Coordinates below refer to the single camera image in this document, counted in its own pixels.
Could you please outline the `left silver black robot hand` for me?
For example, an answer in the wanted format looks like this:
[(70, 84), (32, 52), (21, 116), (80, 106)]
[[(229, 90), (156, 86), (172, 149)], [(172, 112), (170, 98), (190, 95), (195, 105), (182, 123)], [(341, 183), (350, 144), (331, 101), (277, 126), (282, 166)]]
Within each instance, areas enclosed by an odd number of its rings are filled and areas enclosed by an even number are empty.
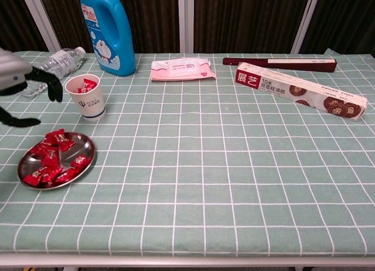
[(12, 52), (1, 49), (1, 95), (23, 91), (28, 86), (28, 80), (46, 83), (49, 99), (62, 101), (63, 87), (54, 74), (36, 68)]

